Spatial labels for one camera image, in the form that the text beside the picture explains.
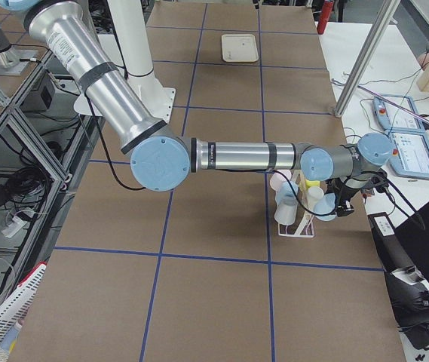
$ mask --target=black band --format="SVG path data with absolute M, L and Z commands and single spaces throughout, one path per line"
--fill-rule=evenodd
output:
M 269 150 L 269 161 L 268 161 L 268 171 L 273 171 L 276 167 L 276 161 L 277 161 L 277 151 L 276 151 L 276 145 L 273 142 L 267 142 L 268 150 Z
M 296 167 L 296 146 L 294 143 L 291 144 L 291 146 L 293 146 L 293 165 L 291 166 L 290 170 L 294 170 Z
M 93 67 L 91 70 L 82 75 L 78 80 L 78 86 L 82 92 L 87 92 L 87 89 L 96 81 L 101 79 L 106 73 L 118 70 L 114 63 L 105 62 Z
M 207 169 L 208 170 L 216 169 L 216 143 L 215 142 L 207 143 Z
M 149 138 L 152 134 L 160 130 L 161 128 L 167 126 L 167 123 L 164 121 L 159 121 L 154 124 L 152 127 L 144 130 L 139 136 L 131 140 L 127 145 L 121 148 L 121 151 L 124 155 L 126 155 L 131 149 L 141 143 L 143 140 Z
M 191 138 L 191 172 L 195 173 L 197 171 L 198 164 L 198 140 Z

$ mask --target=table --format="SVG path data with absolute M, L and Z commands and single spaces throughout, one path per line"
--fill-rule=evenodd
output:
M 260 61 L 225 64 L 248 32 Z M 311 12 L 158 2 L 157 77 L 171 127 L 203 140 L 344 142 Z M 135 185 L 106 127 L 120 178 Z M 402 361 L 363 204 L 315 239 L 276 235 L 261 174 L 200 172 L 128 192 L 97 146 L 10 361 Z
M 323 48 L 326 66 L 331 78 L 339 81 L 346 80 L 347 77 L 345 73 L 349 73 L 351 71 L 369 29 L 369 24 L 327 24 L 324 35 L 320 37 L 320 43 Z M 395 83 L 369 83 L 366 87 L 377 93 L 383 94 L 404 95 L 408 92 L 408 95 L 412 96 L 414 100 L 419 100 L 429 96 L 428 93 L 421 92 L 417 87 L 416 76 L 418 74 L 416 74 L 416 72 L 419 69 L 420 66 L 412 55 L 412 52 L 400 34 L 400 31 L 395 25 L 390 25 L 364 73 L 361 83 L 379 79 L 397 81 L 401 78 L 413 75 L 412 77 L 402 79 Z M 338 98 L 341 93 L 341 88 L 333 85 L 333 91 L 335 93 L 335 97 Z M 360 101 L 365 98 L 371 98 L 371 96 L 362 90 L 358 90 L 342 118 L 343 125 L 345 127 L 353 128 L 355 133 L 361 136 L 372 131 L 369 128 L 370 125 L 376 130 L 382 130 L 377 125 L 372 114 L 371 101 L 364 102 L 369 121 L 363 114 Z M 422 101 L 416 101 L 415 103 L 419 113 L 429 114 L 429 98 Z M 347 138 L 351 141 L 352 137 L 349 137 L 349 135 L 353 134 L 353 132 L 349 129 L 345 129 L 345 133 Z M 429 181 L 398 177 L 389 167 L 384 167 L 384 169 L 388 172 L 390 180 L 400 188 L 403 194 L 417 209 L 429 202 Z M 403 205 L 403 202 L 397 195 L 396 199 L 397 203 Z M 368 198 L 365 206 L 368 214 L 383 211 L 389 213 L 393 208 L 387 198 L 380 194 Z M 395 226 L 398 226 L 406 219 L 406 217 L 398 210 L 395 210 L 390 218 Z M 403 341 L 407 361 L 412 361 L 420 353 L 427 353 L 429 357 L 429 352 L 415 350 L 403 334 L 400 335 L 400 338 Z

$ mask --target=metal frame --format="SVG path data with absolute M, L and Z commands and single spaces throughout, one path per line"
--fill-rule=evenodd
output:
M 353 94 L 357 90 L 363 73 L 369 65 L 369 61 L 372 59 L 372 55 L 375 53 L 378 43 L 382 39 L 399 3 L 400 0 L 384 0 L 377 19 L 373 23 L 365 43 L 363 43 L 358 58 L 350 72 L 350 77 L 343 87 L 342 94 L 340 94 L 336 107 L 333 110 L 335 117 L 342 117 L 343 113 L 345 113 Z

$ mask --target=white basket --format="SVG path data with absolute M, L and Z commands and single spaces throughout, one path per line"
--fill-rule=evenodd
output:
M 21 318 L 25 318 L 27 311 L 35 297 L 46 269 L 44 262 L 39 263 L 22 281 L 15 291 L 0 305 L 0 343 L 7 331 Z M 0 362 L 8 359 L 8 352 L 0 348 Z

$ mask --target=silver arm tube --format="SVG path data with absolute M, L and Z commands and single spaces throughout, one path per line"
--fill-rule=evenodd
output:
M 95 41 L 81 20 L 79 4 L 73 1 L 41 4 L 29 10 L 24 20 L 25 27 L 34 39 L 47 43 L 113 126 L 121 139 L 124 154 L 140 140 L 152 135 L 152 128 L 158 130 L 162 128 L 159 125 L 165 126 L 161 119 L 149 113 Z M 163 134 L 172 135 L 167 127 Z

